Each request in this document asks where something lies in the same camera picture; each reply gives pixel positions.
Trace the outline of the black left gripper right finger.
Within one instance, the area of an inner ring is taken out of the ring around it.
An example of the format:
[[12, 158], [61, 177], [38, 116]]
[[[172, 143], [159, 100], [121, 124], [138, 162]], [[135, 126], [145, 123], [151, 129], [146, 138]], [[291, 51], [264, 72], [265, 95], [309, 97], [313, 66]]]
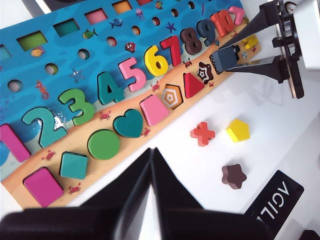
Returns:
[[269, 240], [265, 225], [243, 214], [206, 210], [176, 178], [160, 151], [150, 160], [164, 240]]

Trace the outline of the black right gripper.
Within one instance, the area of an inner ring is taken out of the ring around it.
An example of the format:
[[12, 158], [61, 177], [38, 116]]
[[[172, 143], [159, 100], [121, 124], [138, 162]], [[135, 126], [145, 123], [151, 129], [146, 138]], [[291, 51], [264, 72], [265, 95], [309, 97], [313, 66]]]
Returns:
[[228, 68], [226, 72], [264, 75], [282, 84], [288, 80], [293, 98], [301, 99], [305, 92], [298, 67], [302, 51], [298, 39], [294, 16], [287, 12], [282, 0], [269, 1], [259, 6], [258, 14], [235, 37], [223, 44], [225, 49], [270, 26], [275, 25], [276, 37], [273, 47], [280, 48], [281, 55], [261, 58]]

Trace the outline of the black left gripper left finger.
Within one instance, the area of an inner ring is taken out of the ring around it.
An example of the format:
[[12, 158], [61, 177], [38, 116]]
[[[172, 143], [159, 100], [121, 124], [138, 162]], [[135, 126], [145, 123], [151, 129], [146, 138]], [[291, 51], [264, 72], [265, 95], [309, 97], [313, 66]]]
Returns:
[[79, 207], [28, 208], [0, 222], [2, 240], [137, 240], [151, 174], [148, 148]]

